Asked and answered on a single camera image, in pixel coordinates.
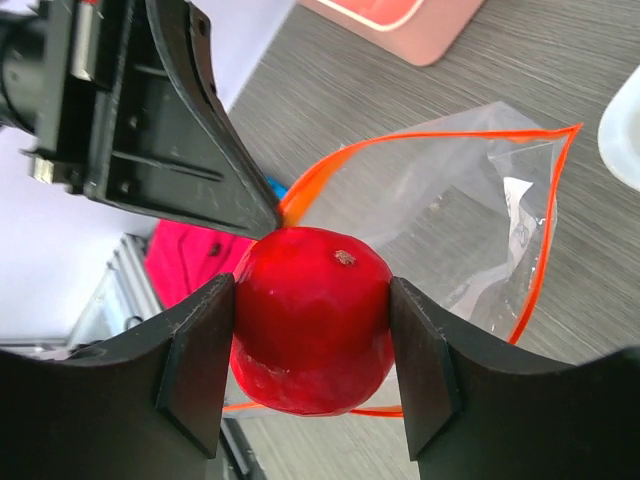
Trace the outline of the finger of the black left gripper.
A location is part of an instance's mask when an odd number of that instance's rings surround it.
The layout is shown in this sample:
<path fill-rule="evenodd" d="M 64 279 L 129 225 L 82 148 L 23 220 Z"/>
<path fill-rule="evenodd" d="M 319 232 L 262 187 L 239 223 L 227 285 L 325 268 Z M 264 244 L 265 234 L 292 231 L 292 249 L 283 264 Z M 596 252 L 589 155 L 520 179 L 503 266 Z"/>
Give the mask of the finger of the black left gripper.
<path fill-rule="evenodd" d="M 132 213 L 260 239 L 278 198 L 216 96 L 208 17 L 125 1 L 109 87 L 96 91 L 83 193 Z"/>

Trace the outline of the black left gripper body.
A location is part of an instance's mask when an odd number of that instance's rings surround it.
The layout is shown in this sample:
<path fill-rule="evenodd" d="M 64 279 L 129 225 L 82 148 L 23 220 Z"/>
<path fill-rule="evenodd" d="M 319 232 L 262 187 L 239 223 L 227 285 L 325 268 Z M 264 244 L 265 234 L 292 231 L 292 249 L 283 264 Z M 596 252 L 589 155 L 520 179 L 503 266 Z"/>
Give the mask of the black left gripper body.
<path fill-rule="evenodd" d="M 32 136 L 29 174 L 71 194 L 130 189 L 113 164 L 142 1 L 34 1 L 1 9 L 1 125 Z"/>

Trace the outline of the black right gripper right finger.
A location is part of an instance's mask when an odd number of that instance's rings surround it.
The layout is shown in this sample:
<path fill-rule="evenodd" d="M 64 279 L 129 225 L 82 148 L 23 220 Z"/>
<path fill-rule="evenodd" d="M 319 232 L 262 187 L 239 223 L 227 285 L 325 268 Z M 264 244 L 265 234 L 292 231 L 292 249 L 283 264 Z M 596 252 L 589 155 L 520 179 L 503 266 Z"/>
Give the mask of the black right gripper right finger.
<path fill-rule="evenodd" d="M 390 286 L 410 458 L 424 479 L 635 479 L 639 351 L 570 365 Z"/>

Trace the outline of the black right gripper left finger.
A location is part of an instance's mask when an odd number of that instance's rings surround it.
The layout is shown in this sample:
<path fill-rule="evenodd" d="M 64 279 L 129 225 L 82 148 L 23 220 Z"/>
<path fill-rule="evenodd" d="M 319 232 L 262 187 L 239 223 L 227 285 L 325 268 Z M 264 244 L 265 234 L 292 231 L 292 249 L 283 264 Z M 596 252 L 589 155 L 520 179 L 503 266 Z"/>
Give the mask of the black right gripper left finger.
<path fill-rule="evenodd" d="M 1 355 L 5 479 L 204 479 L 218 446 L 234 280 L 71 358 Z"/>

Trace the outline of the red apple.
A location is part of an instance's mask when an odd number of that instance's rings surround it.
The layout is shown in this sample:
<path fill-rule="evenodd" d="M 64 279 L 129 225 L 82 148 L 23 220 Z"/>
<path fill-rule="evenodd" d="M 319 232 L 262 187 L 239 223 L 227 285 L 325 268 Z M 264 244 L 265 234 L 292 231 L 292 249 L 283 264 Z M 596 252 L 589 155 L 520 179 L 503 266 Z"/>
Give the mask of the red apple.
<path fill-rule="evenodd" d="M 253 402 L 298 416 L 365 403 L 394 363 L 392 272 L 363 241 L 313 227 L 276 230 L 235 278 L 230 366 Z"/>

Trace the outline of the clear zip top bag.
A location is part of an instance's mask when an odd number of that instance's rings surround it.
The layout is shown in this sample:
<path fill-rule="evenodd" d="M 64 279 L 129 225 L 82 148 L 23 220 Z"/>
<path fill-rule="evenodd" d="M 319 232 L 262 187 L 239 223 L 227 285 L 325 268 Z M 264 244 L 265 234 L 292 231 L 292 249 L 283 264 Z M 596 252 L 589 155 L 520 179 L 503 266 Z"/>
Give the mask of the clear zip top bag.
<path fill-rule="evenodd" d="M 392 278 L 513 343 L 539 296 L 559 180 L 577 134 L 574 126 L 543 129 L 499 102 L 355 143 L 294 183 L 280 204 L 279 229 L 313 227 L 361 240 Z M 394 352 L 381 386 L 396 378 Z M 380 387 L 348 413 L 399 416 L 397 406 L 373 404 Z M 238 388 L 230 413 L 276 411 Z"/>

